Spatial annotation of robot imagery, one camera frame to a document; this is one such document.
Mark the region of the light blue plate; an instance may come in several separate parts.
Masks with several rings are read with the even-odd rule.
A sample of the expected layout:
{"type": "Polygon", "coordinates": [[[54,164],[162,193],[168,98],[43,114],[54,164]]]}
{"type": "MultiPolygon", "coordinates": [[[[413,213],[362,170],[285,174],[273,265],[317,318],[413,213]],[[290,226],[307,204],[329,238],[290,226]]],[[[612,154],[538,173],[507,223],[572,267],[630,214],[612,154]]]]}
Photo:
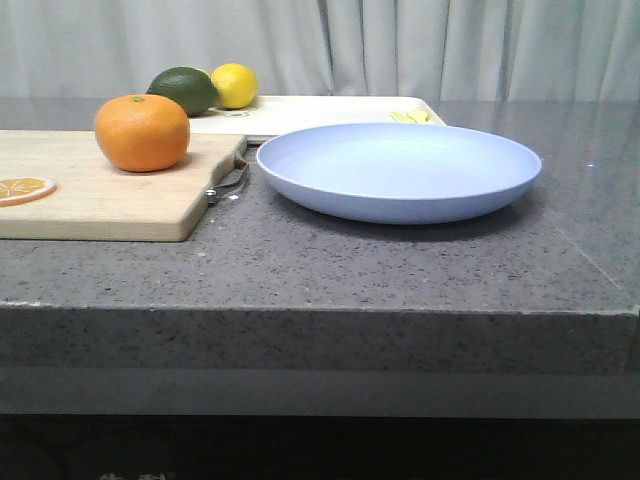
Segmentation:
{"type": "Polygon", "coordinates": [[[281,195],[332,216],[381,224],[476,218],[522,196],[540,157],[508,138],[447,126],[315,127],[264,143],[257,163],[281,195]]]}

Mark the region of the orange fruit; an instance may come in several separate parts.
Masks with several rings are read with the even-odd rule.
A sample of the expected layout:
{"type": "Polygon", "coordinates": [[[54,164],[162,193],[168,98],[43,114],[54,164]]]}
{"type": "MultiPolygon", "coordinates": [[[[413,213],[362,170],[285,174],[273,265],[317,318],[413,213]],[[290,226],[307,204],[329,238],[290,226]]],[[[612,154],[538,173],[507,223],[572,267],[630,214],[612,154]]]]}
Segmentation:
{"type": "Polygon", "coordinates": [[[95,115],[95,138],[106,159],[129,172],[171,168],[186,155],[190,123],[175,101],[129,94],[107,101],[95,115]]]}

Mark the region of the white tray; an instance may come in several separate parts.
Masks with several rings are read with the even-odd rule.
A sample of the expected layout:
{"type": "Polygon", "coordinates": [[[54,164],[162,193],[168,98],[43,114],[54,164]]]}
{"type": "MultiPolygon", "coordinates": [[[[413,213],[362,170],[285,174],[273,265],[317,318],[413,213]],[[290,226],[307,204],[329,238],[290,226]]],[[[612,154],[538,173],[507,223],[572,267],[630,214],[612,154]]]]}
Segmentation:
{"type": "Polygon", "coordinates": [[[243,109],[216,107],[190,120],[193,133],[243,135],[251,144],[318,126],[397,122],[444,123],[424,100],[402,96],[259,95],[243,109]]]}

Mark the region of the yellow lemon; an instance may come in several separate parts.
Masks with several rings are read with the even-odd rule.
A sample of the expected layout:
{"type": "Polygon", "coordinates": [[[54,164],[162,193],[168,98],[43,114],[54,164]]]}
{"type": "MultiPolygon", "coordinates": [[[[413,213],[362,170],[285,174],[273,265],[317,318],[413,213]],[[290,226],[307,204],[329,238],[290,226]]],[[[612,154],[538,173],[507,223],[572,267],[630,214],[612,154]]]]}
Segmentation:
{"type": "Polygon", "coordinates": [[[237,63],[217,67],[210,74],[210,79],[218,92],[217,105],[227,109],[247,107],[259,88],[256,73],[237,63]]]}

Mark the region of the green lime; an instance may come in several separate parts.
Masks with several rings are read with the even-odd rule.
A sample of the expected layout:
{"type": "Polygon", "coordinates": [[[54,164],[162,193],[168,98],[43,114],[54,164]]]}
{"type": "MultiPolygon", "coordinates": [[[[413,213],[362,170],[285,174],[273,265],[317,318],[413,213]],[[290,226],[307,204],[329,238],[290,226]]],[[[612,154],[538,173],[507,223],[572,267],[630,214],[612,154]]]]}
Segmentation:
{"type": "Polygon", "coordinates": [[[172,67],[159,73],[146,93],[175,101],[189,117],[204,114],[218,98],[210,77],[199,69],[186,66],[172,67]]]}

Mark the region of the wooden cutting board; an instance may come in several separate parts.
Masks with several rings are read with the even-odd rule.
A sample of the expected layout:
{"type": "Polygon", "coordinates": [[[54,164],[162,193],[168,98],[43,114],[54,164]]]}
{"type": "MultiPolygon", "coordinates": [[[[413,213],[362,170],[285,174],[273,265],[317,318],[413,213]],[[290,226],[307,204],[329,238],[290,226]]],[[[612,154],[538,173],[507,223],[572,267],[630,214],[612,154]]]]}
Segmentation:
{"type": "Polygon", "coordinates": [[[208,208],[206,192],[234,168],[243,135],[192,135],[171,169],[131,173],[104,157],[90,131],[4,130],[2,178],[40,177],[56,190],[1,210],[4,239],[183,241],[208,208]]]}

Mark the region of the white curtain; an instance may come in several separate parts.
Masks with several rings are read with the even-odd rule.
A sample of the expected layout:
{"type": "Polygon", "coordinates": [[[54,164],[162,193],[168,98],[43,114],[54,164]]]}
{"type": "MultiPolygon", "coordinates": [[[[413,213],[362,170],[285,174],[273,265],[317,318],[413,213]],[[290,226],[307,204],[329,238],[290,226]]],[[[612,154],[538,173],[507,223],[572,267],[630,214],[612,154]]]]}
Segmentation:
{"type": "Polygon", "coordinates": [[[5,1],[5,97],[109,97],[172,66],[264,94],[637,101],[635,1],[5,1]]]}

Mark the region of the orange slice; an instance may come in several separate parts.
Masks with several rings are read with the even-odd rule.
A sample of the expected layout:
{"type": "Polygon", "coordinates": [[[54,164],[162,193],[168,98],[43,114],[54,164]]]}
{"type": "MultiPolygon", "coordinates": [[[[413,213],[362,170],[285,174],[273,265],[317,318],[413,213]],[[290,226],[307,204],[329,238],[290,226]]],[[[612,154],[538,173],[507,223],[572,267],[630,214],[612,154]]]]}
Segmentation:
{"type": "Polygon", "coordinates": [[[19,205],[44,198],[52,194],[57,183],[43,177],[5,178],[1,180],[2,207],[19,205]]]}

